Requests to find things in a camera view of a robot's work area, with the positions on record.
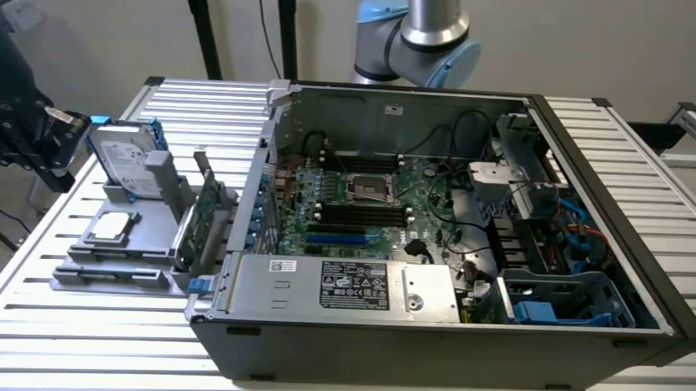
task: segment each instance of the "capacitor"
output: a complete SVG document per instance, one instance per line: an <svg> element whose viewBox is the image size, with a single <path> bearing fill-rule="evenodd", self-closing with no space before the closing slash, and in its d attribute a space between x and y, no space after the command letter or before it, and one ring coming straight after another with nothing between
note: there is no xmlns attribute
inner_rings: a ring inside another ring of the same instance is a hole
<svg viewBox="0 0 696 391"><path fill-rule="evenodd" d="M253 234L259 231L260 229L260 223L259 222L249 222L248 223L248 228L247 228L247 232L249 234Z"/></svg>
<svg viewBox="0 0 696 391"><path fill-rule="evenodd" d="M253 207L263 208L263 204L265 203L265 197L263 194L259 194L253 200Z"/></svg>
<svg viewBox="0 0 696 391"><path fill-rule="evenodd" d="M271 176L268 174L260 175L259 189L263 191L268 190L268 183L271 183Z"/></svg>
<svg viewBox="0 0 696 391"><path fill-rule="evenodd" d="M435 169L431 169L430 167L423 169L423 176L427 178L427 179L432 179L436 175L436 171Z"/></svg>
<svg viewBox="0 0 696 391"><path fill-rule="evenodd" d="M263 211L260 209L251 209L251 218L260 220L263 217Z"/></svg>
<svg viewBox="0 0 696 391"><path fill-rule="evenodd" d="M253 235L247 235L247 237L243 240L243 247L244 248L253 248L256 245L256 238Z"/></svg>
<svg viewBox="0 0 696 391"><path fill-rule="evenodd" d="M435 232L435 244L442 246L442 230L436 230Z"/></svg>

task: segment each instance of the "wire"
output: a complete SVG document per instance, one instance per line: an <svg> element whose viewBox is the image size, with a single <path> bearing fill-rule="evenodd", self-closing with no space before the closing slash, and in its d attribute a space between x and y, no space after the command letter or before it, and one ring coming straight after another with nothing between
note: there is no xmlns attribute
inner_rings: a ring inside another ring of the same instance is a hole
<svg viewBox="0 0 696 391"><path fill-rule="evenodd" d="M29 227L26 226L26 224L24 224L24 222L14 216L12 216L9 213L6 213L4 210L0 209L0 213L4 215L4 217L14 220L16 222L20 223L21 225L21 228L24 228L24 230L26 231L26 233L32 233L32 230L29 230Z"/></svg>
<svg viewBox="0 0 696 391"><path fill-rule="evenodd" d="M277 71L277 66L275 64L275 58L272 57L272 49L271 42L268 41L268 31L265 29L265 13L263 12L263 0L259 0L259 9L260 9L260 26L263 26L263 38L265 39L265 48L268 50L268 55L271 56L272 69L275 69L275 76L277 79L280 78L280 72Z"/></svg>
<svg viewBox="0 0 696 391"><path fill-rule="evenodd" d="M450 171L448 173L443 173L439 175L439 177L435 178L435 180L432 181L432 184L430 185L430 189L427 190L427 199L426 199L426 204L427 204L427 210L430 213L432 213L432 216L435 216L435 218L440 221L440 222L448 222L450 224L456 224L456 225L460 225L460 226L474 226L475 228L478 228L480 231L486 232L486 228L483 226L479 226L478 224L474 224L472 222L458 222L456 220L450 220L447 218L443 218L439 214L436 214L435 210L432 209L432 205L430 204L430 195L432 194L432 190L435 189L435 185L436 183L444 178L447 177L448 175L454 175L454 174L458 174L460 172L463 172L464 169L455 169L454 171Z"/></svg>
<svg viewBox="0 0 696 391"><path fill-rule="evenodd" d="M304 138L301 139L301 149L300 149L300 155L301 155L301 156L307 156L307 142L308 142L308 139L309 139L315 134L320 134L321 137L323 137L324 140L325 140L325 132L324 132L323 130L312 130L311 132L307 132L307 134L304 134Z"/></svg>
<svg viewBox="0 0 696 391"><path fill-rule="evenodd" d="M424 136L424 138L420 140L420 142L418 144L415 144L414 147L410 147L408 149L406 149L402 154L403 155L407 155L410 154L412 151L415 151L418 148L420 148L423 146L424 143L427 143L427 140L430 140L430 138L432 137L432 135L435 134L435 132L439 130L439 129L444 129L446 131L451 132L451 130L448 129L448 126L443 125L443 124L439 124L436 125L432 130L430 131L430 133L427 134L427 136Z"/></svg>
<svg viewBox="0 0 696 391"><path fill-rule="evenodd" d="M452 254L458 254L458 255L467 255L467 254L472 254L472 253L478 253L479 251L482 250L490 250L492 249L490 246L484 246L484 247L480 247L480 248L476 248L475 250L470 250L470 251L455 251L452 250L450 247L448 247L448 242L451 241L451 238L454 237L454 235L456 234L456 232L460 231L460 228L450 235L447 236L447 239L444 240L444 248L447 249L447 251Z"/></svg>
<svg viewBox="0 0 696 391"><path fill-rule="evenodd" d="M479 155L479 156L482 156L486 151L486 148L488 147L488 140L492 138L492 122L490 121L488 115L484 112L482 112L480 110L478 110L478 109L466 110L466 111L460 112L459 115L456 116L456 119L454 120L454 124L452 124L452 143L454 143L454 134L456 133L456 128L459 127L459 122L460 122L462 118L464 118L464 116L467 116L470 114L478 114L479 116L482 116L483 120L486 121L486 133L487 134L486 134L486 140L482 144L482 150L480 150L480 155Z"/></svg>
<svg viewBox="0 0 696 391"><path fill-rule="evenodd" d="M567 231L578 232L579 229L577 227L577 224L569 224L567 225ZM606 239L605 234L602 234L599 231L593 230L589 226L585 226L585 232L587 232L590 235L598 236L605 244L605 251L601 255L601 261L605 261L609 257L609 240Z"/></svg>

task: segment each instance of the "black cable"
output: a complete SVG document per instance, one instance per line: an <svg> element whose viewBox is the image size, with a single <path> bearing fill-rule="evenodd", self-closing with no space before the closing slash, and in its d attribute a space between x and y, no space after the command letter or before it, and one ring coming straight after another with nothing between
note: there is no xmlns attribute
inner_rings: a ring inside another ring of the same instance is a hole
<svg viewBox="0 0 696 391"><path fill-rule="evenodd" d="M452 254L467 255L467 254L478 253L482 250L491 250L492 249L490 246L484 246L484 247L476 248L475 250L470 250L470 251L455 251L455 250L451 249L451 247L448 247L448 242L450 242L452 237L454 237L454 234L447 236L447 240L444 240L444 245L442 246Z"/></svg>
<svg viewBox="0 0 696 391"><path fill-rule="evenodd" d="M265 39L265 48L268 50L268 55L271 56L272 68L275 69L275 75L277 76L277 79L279 79L280 71L277 71L277 66L275 64L275 57L272 57L271 42L268 41L268 31L265 30L265 15L263 12L263 0L259 0L259 9L260 9L260 26L263 27L263 38Z"/></svg>
<svg viewBox="0 0 696 391"><path fill-rule="evenodd" d="M304 139L301 140L300 156L307 156L307 142L309 137L312 137L315 134L320 134L325 140L325 132L323 130L312 130L311 132L304 134Z"/></svg>
<svg viewBox="0 0 696 391"><path fill-rule="evenodd" d="M432 194L432 190L435 189L435 185L436 183L444 178L447 177L448 175L454 175L454 174L458 174L460 172L463 172L464 169L455 169L454 171L450 171L448 173L443 173L440 174L439 177L435 178L435 180L432 181L432 184L430 185L430 189L427 190L427 199L426 199L426 203L427 203L427 210L428 212L432 214L432 216L435 216L435 218L440 221L440 222L448 222L450 224L456 224L456 225L460 225L460 226L474 226L475 228L478 228L480 231L486 232L486 228L483 226L479 226L478 224L474 224L472 222L458 222L456 220L450 220L448 218L443 218L439 214L436 214L435 210L432 209L432 205L430 204L430 194Z"/></svg>
<svg viewBox="0 0 696 391"><path fill-rule="evenodd" d="M5 246L8 246L9 250L10 250L13 253L16 253L17 250L20 249L20 248L17 247L17 245L16 245L14 243L12 243L12 240L8 239L8 237L4 235L2 232L0 232L0 242L2 242L2 244L4 244Z"/></svg>
<svg viewBox="0 0 696 391"><path fill-rule="evenodd" d="M4 214L4 216L6 218L10 218L12 220L14 220L16 222L18 222L21 224L21 227L26 230L26 233L32 233L32 230L29 230L29 227L26 226L26 224L24 224L24 222L14 216L12 216L10 214L8 214L4 210L0 209L0 213Z"/></svg>
<svg viewBox="0 0 696 391"><path fill-rule="evenodd" d="M474 109L474 108L471 110L462 111L456 115L456 119L454 120L452 135L454 135L454 133L456 133L456 128L459 127L459 122L460 122L462 118L470 114L478 114L479 116L482 116L483 120L486 120L487 139L482 145L482 150L480 150L480 155L479 155L479 156L482 156L482 154L486 151L486 147L488 145L488 140L492 138L492 122L490 121L488 115L484 112L482 112L480 110Z"/></svg>
<svg viewBox="0 0 696 391"><path fill-rule="evenodd" d="M427 134L427 136L424 136L423 140L420 140L420 142L418 144L415 144L414 147L406 149L402 153L403 155L407 155L408 153L411 153L412 151L415 151L418 148L420 148L423 146L424 143L427 143L427 140L430 140L430 138L432 137L432 135L435 134L435 132L439 130L439 129L444 129L447 131L450 131L448 129L448 126L443 125L443 124L439 124L438 126L435 126L432 128L432 130L430 131L430 133Z"/></svg>

